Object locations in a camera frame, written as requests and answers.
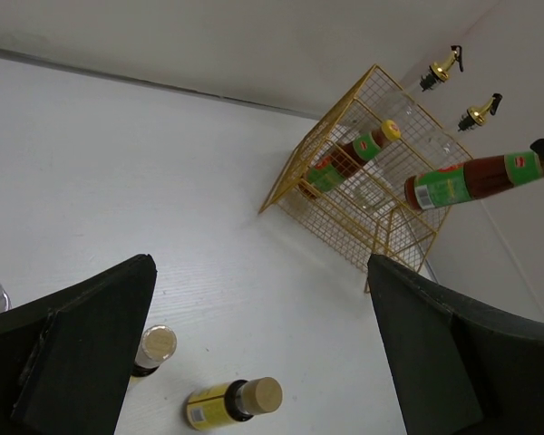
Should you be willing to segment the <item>red sauce bottle yellow cap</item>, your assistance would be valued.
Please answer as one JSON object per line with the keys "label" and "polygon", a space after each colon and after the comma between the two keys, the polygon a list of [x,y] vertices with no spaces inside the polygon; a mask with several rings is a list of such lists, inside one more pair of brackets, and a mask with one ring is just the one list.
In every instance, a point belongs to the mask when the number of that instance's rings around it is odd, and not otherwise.
{"label": "red sauce bottle yellow cap", "polygon": [[335,145],[307,170],[299,187],[309,198],[317,198],[318,193],[329,192],[350,179],[400,138],[398,125],[392,120],[385,120],[378,129],[362,133],[345,145]]}

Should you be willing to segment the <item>tall glass cruet gold spout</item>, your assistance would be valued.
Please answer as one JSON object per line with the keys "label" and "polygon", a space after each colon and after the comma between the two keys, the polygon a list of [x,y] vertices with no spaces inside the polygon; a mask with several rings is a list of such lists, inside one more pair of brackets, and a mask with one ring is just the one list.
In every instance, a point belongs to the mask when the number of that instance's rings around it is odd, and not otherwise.
{"label": "tall glass cruet gold spout", "polygon": [[489,116],[494,116],[503,99],[495,92],[482,106],[470,106],[455,122],[445,129],[431,128],[413,144],[413,150],[395,149],[376,157],[375,165],[392,184],[404,185],[407,203],[415,210],[435,208],[432,189],[418,180],[418,170],[425,175],[441,175],[440,169],[450,166],[462,152],[458,143],[463,135],[483,126]]}

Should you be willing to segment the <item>red sauce bottle green label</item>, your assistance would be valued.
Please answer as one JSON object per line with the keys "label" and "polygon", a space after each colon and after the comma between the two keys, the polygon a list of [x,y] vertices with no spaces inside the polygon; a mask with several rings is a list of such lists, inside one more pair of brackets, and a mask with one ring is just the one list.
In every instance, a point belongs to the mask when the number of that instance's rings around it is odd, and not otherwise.
{"label": "red sauce bottle green label", "polygon": [[530,150],[411,176],[404,182],[404,196],[410,208],[424,211],[488,198],[542,178],[544,161]]}

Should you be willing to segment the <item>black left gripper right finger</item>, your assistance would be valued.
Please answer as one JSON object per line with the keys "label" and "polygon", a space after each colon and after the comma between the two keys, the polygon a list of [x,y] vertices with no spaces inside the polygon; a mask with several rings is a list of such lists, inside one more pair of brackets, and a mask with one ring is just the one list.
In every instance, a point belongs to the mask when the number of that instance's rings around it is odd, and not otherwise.
{"label": "black left gripper right finger", "polygon": [[367,284],[409,434],[544,434],[544,323],[383,255]]}

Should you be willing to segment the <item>short glass cruet gold spout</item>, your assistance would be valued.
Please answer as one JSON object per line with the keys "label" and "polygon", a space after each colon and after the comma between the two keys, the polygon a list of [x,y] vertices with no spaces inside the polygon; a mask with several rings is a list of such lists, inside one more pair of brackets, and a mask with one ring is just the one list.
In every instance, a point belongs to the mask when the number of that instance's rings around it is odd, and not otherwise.
{"label": "short glass cruet gold spout", "polygon": [[442,62],[431,63],[418,79],[403,89],[391,89],[375,106],[375,113],[382,120],[390,120],[397,124],[401,132],[405,132],[418,111],[417,97],[421,93],[434,91],[450,79],[450,69],[458,65],[462,73],[462,46],[451,46],[449,57]]}

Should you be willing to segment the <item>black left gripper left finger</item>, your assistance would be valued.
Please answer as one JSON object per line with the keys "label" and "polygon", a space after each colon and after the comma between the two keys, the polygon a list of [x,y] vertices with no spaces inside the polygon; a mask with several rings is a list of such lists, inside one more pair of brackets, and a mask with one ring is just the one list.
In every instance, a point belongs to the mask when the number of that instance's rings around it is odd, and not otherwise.
{"label": "black left gripper left finger", "polygon": [[112,434],[156,284],[139,254],[0,314],[0,434]]}

